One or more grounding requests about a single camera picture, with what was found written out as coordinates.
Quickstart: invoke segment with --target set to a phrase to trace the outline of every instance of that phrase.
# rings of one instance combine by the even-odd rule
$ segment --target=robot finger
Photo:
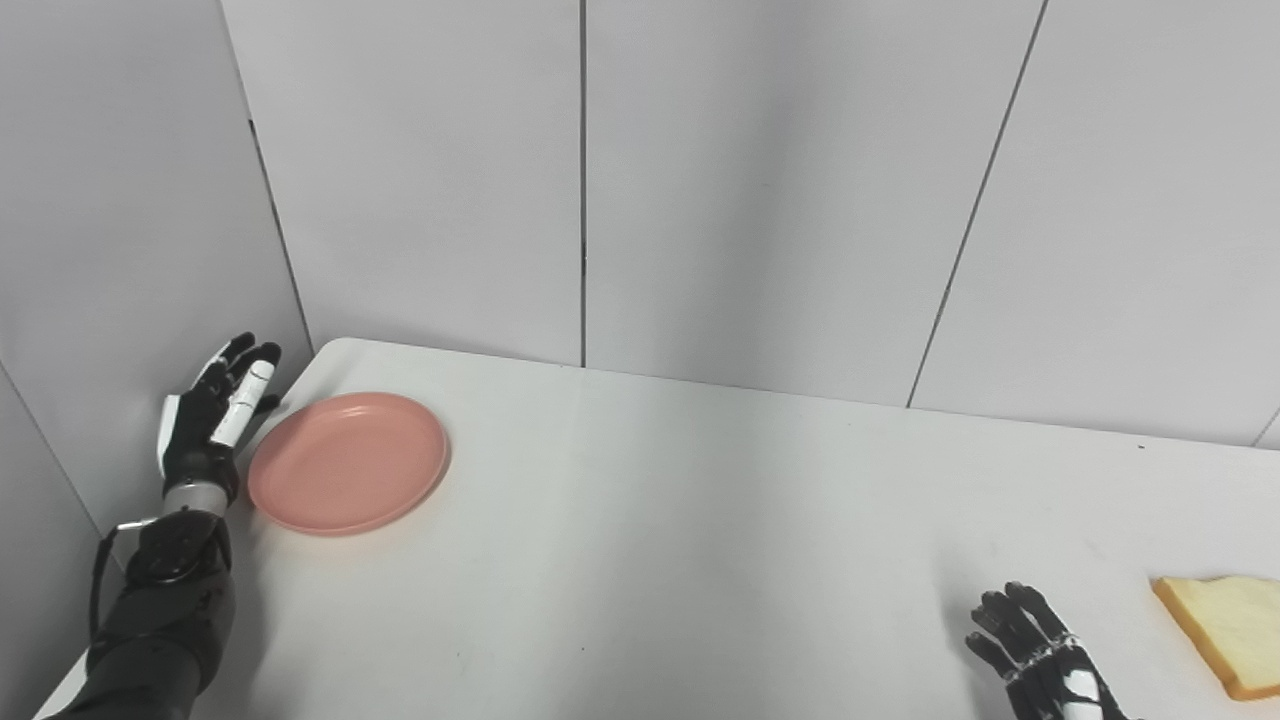
[[[210,442],[236,447],[248,421],[259,413],[262,395],[279,361],[280,346],[274,342],[265,342],[236,360],[236,391],[228,398],[227,413],[209,437]]]
[[[1009,596],[1009,600],[1012,600],[1019,607],[1034,618],[1036,623],[1039,624],[1041,630],[1043,630],[1051,641],[1066,637],[1066,624],[1062,623],[1056,612],[1053,612],[1053,609],[1048,606],[1048,601],[1044,600],[1044,596],[1041,594],[1039,591],[1033,587],[1012,582],[1005,584],[1005,594]]]
[[[1009,600],[1004,593],[983,593],[982,606],[987,614],[1004,620],[1015,635],[1032,646],[1033,651],[1046,651],[1048,648],[1050,642],[1044,637],[1044,633],[1030,621],[1016,602]]]
[[[264,342],[259,347],[246,348],[230,360],[230,364],[227,366],[227,374],[232,377],[233,383],[239,383],[250,368],[253,366],[253,363],[259,360],[266,360],[271,365],[275,365],[280,361],[280,346],[274,342]]]
[[[982,633],[969,633],[964,639],[965,647],[977,655],[983,662],[991,665],[992,670],[1000,674],[1005,682],[1012,679],[1018,666],[1009,659],[1000,644]]]
[[[1007,652],[1015,662],[1027,662],[1036,653],[1034,644],[1030,644],[1020,638],[1009,626],[1009,623],[1005,623],[1002,619],[992,615],[986,607],[973,609],[969,616],[973,618],[973,621],[977,623],[979,628],[995,635],[996,639],[1000,641],[1000,644],[1005,647],[1005,652]]]
[[[196,375],[196,382],[192,383],[192,389],[205,389],[214,397],[224,398],[230,393],[234,387],[234,382],[229,377],[228,370],[232,363],[248,348],[253,347],[253,333],[241,333],[227,342],[205,366],[200,369],[200,374]]]

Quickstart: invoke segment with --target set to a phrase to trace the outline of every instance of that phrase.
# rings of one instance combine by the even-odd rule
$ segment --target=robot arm
[[[157,443],[164,510],[118,525],[99,546],[87,679],[50,720],[184,720],[214,679],[236,612],[223,520],[239,493],[234,448],[250,419],[279,404],[262,396],[279,360],[279,346],[237,336],[191,389],[165,400]],[[141,528],[138,550],[100,625],[97,597],[111,542],[132,528]]]
[[[1005,680],[1018,720],[1128,720],[1111,689],[1036,588],[1007,583],[972,612],[965,644]]]

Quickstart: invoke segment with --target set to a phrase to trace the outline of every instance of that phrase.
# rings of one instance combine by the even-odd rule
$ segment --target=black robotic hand
[[[280,402],[274,395],[262,396],[280,361],[280,346],[253,342],[253,333],[236,336],[205,364],[191,389],[165,398],[156,455],[166,496],[192,482],[212,482],[228,502],[236,500],[236,443],[253,415]]]
[[[1089,653],[1050,609],[1021,583],[987,592],[973,620],[995,635],[970,633],[965,644],[1005,680],[1018,720],[1128,720]]]

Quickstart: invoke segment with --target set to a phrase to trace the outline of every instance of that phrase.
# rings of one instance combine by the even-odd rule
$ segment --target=white wall
[[[905,405],[1028,0],[591,0],[588,364]]]
[[[1276,22],[1050,3],[915,406],[1258,437],[1280,405]]]
[[[225,0],[317,342],[1251,443],[1275,10]]]
[[[577,0],[225,0],[316,346],[577,364]]]
[[[0,716],[31,717],[84,650],[96,543],[0,368]]]
[[[159,501],[164,393],[307,338],[216,0],[0,3],[0,361],[105,529]]]

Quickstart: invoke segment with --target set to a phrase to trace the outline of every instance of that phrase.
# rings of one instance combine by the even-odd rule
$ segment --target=tabletop
[[[1280,712],[1229,700],[1151,592],[1280,578],[1280,452],[349,338],[253,442],[357,391],[435,411],[447,474],[343,538],[237,503],[197,720],[1004,720],[961,639],[1009,579],[1132,717]]]

